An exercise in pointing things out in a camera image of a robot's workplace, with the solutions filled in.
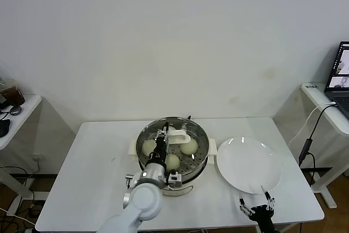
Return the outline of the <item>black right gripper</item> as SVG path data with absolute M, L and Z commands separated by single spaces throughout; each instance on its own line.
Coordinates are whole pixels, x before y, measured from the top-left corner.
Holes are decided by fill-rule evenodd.
M 272 222 L 272 216 L 274 215 L 275 199 L 271 197 L 268 191 L 262 186 L 261 189 L 267 199 L 267 205 L 260 205 L 249 208 L 246 206 L 242 196 L 239 196 L 239 208 L 246 215 L 249 216 L 251 221 L 257 223 L 262 233 L 274 233 L 276 232 L 275 226 Z

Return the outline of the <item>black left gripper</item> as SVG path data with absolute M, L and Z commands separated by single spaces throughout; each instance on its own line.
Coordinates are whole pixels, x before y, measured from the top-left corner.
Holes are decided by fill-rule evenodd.
M 158 151 L 151 152 L 151 163 L 156 163 L 161 166 L 166 166 L 165 160 L 167 156 L 167 139 L 168 139 L 168 126 L 163 126 L 157 131 L 155 140 L 157 141 Z

